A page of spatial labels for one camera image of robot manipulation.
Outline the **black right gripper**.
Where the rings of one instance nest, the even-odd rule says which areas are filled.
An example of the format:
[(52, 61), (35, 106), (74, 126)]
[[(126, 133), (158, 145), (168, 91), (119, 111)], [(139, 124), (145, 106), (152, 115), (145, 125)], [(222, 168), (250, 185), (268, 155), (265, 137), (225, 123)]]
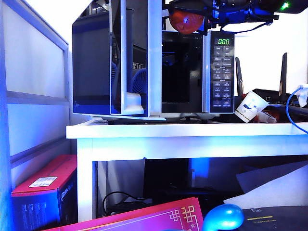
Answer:
[[(171, 8), (187, 12), (202, 12), (208, 6), (203, 0), (172, 0)], [(211, 13), (193, 14), (193, 33), (207, 33), (211, 24), (239, 24), (252, 22), (250, 0), (211, 0)]]

